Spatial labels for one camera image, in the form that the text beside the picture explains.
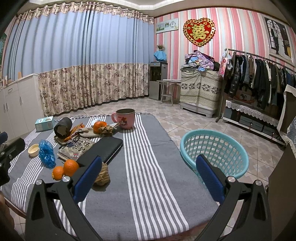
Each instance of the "tissue box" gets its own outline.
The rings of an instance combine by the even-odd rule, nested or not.
[[[36,132],[53,129],[54,128],[53,116],[44,117],[36,120],[35,127],[36,127]]]

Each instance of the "orange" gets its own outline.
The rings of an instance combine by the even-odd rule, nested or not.
[[[99,133],[99,128],[107,126],[107,123],[104,121],[97,121],[94,123],[94,133]]]
[[[61,166],[57,166],[52,171],[52,179],[58,181],[61,180],[64,175],[64,169]]]
[[[76,161],[72,159],[68,159],[64,163],[64,174],[66,176],[71,177],[74,175],[74,173],[77,171],[78,168],[79,168],[79,165]]]

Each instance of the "light blue plastic basket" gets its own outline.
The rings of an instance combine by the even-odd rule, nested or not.
[[[249,166],[249,158],[242,145],[218,131],[200,129],[186,133],[181,140],[180,152],[197,175],[195,161],[200,154],[214,167],[219,167],[225,176],[236,179],[242,177]]]

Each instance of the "pink mug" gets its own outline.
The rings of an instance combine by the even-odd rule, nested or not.
[[[120,109],[111,115],[114,123],[119,122],[122,129],[131,129],[135,123],[135,110],[134,109]]]

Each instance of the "metal screw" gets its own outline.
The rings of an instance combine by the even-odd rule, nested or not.
[[[36,185],[41,185],[42,184],[42,180],[41,179],[38,179],[36,182],[35,182]]]
[[[261,186],[262,185],[262,182],[260,180],[256,180],[255,183],[256,183],[257,186]]]
[[[233,183],[233,182],[235,182],[235,177],[230,176],[230,177],[227,178],[227,180],[229,182]]]
[[[65,182],[65,183],[67,183],[67,182],[69,182],[70,181],[70,177],[68,177],[68,176],[64,176],[63,177],[63,182]]]

